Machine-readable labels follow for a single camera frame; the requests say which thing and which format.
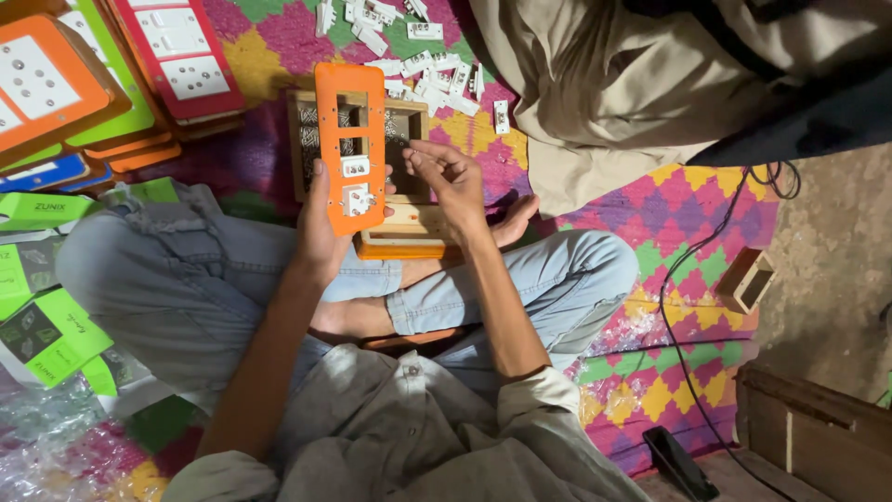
grey shirt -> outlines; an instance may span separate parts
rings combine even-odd
[[[229,451],[192,462],[162,500],[647,501],[591,444],[578,408],[579,389],[553,368],[502,387],[493,409],[415,352],[341,345],[289,402],[281,479]]]

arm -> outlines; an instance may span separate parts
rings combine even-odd
[[[297,350],[351,244],[351,236],[335,237],[328,220],[328,169],[317,160],[313,172],[294,257],[220,397],[197,457],[235,450],[262,461],[276,436]]]
[[[496,371],[511,382],[551,366],[486,225],[480,165],[449,146],[410,145],[403,153],[407,169],[434,190],[474,277]]]

ripped jeans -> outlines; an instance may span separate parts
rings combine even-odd
[[[176,392],[210,413],[294,251],[294,230],[183,203],[124,206],[79,223],[57,258],[58,277],[93,321]],[[638,275],[632,250],[597,230],[558,232],[504,255],[526,312],[558,369],[567,368],[622,304]],[[352,250],[324,301],[386,297],[400,335],[481,321],[465,266],[398,289],[399,260]],[[293,389],[331,349],[307,336]],[[483,328],[434,361],[487,399],[498,394]]]

black cable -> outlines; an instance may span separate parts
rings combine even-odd
[[[791,181],[792,188],[790,188],[790,190],[787,192],[781,191],[781,187],[778,185],[780,178],[781,178],[781,166],[782,165],[786,165],[789,168],[789,171],[791,172],[791,174],[793,176],[793,179]],[[718,431],[718,429],[715,428],[715,425],[713,424],[713,422],[711,420],[709,420],[709,416],[706,414],[706,409],[700,403],[700,399],[699,399],[699,397],[697,397],[697,392],[694,390],[694,383],[690,380],[688,366],[685,364],[684,355],[681,353],[681,344],[679,344],[678,339],[675,337],[675,333],[673,333],[673,331],[672,331],[672,326],[669,325],[669,318],[666,316],[666,309],[665,309],[666,288],[669,287],[669,281],[672,279],[673,274],[675,274],[675,271],[677,271],[679,269],[679,267],[681,267],[681,264],[683,264],[685,262],[685,260],[692,257],[695,253],[697,253],[697,251],[702,249],[704,246],[706,246],[710,242],[714,241],[716,238],[718,238],[719,234],[721,234],[725,230],[725,227],[728,226],[728,222],[731,221],[731,215],[734,212],[734,207],[737,205],[738,199],[740,199],[740,194],[743,192],[743,188],[747,184],[747,178],[752,176],[753,179],[760,185],[770,186],[772,188],[772,190],[774,190],[774,193],[776,193],[777,196],[782,199],[790,200],[791,198],[794,198],[797,195],[799,195],[799,190],[801,189],[801,186],[802,186],[802,177],[799,175],[799,170],[796,168],[795,165],[793,165],[793,163],[787,162],[787,161],[784,161],[783,163],[777,163],[776,171],[773,171],[771,165],[769,164],[767,167],[767,171],[768,171],[768,175],[766,177],[766,180],[760,180],[758,178],[758,176],[756,176],[756,174],[753,172],[752,166],[747,166],[747,168],[743,171],[743,177],[740,179],[740,184],[737,186],[737,189],[734,191],[734,196],[731,198],[731,203],[728,205],[728,211],[725,213],[724,217],[722,218],[722,221],[718,225],[716,225],[715,230],[713,230],[713,233],[711,235],[709,235],[709,237],[704,238],[703,240],[699,241],[697,244],[693,245],[683,255],[679,256],[678,259],[675,260],[673,265],[669,268],[669,272],[666,273],[665,279],[663,279],[663,286],[660,287],[659,308],[660,308],[660,313],[663,315],[663,322],[665,322],[666,331],[669,333],[669,338],[672,340],[672,345],[673,345],[673,347],[675,347],[675,351],[678,353],[678,359],[681,362],[681,371],[684,373],[684,380],[686,382],[688,382],[688,388],[690,389],[690,394],[694,397],[694,404],[697,405],[697,408],[700,410],[700,414],[703,415],[703,419],[706,421],[706,425],[708,425],[709,429],[712,430],[713,434],[715,435],[715,438],[718,439],[719,443],[721,443],[722,448],[724,448],[725,451],[728,452],[728,455],[731,456],[731,458],[734,460],[734,462],[737,463],[737,465],[739,465],[744,471],[746,471],[747,474],[749,474],[754,479],[756,479],[756,481],[759,481],[765,487],[771,489],[771,491],[773,491],[774,493],[777,493],[778,495],[783,497],[785,500],[789,500],[789,502],[796,502],[796,500],[794,498],[787,495],[780,489],[775,488],[771,483],[760,478],[756,473],[752,472],[748,467],[743,465],[743,463],[740,462],[740,459],[737,458],[737,455],[735,455],[734,452],[731,451],[731,447],[728,446],[728,443],[725,443],[724,439],[722,439],[722,435],[719,434],[719,431]]]

